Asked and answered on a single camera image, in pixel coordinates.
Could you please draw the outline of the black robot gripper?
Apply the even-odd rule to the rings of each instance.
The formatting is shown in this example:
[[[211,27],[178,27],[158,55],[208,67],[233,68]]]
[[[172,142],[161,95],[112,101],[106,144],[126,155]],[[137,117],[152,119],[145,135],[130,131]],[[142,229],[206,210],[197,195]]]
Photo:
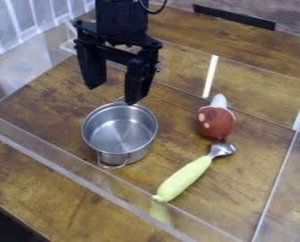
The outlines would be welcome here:
[[[90,90],[95,89],[106,83],[105,61],[128,61],[125,98],[128,105],[133,105],[149,94],[160,61],[132,59],[117,45],[137,46],[140,53],[157,54],[162,43],[148,34],[149,15],[162,9],[150,9],[149,0],[95,0],[95,10],[94,22],[78,20],[74,23],[83,83]]]

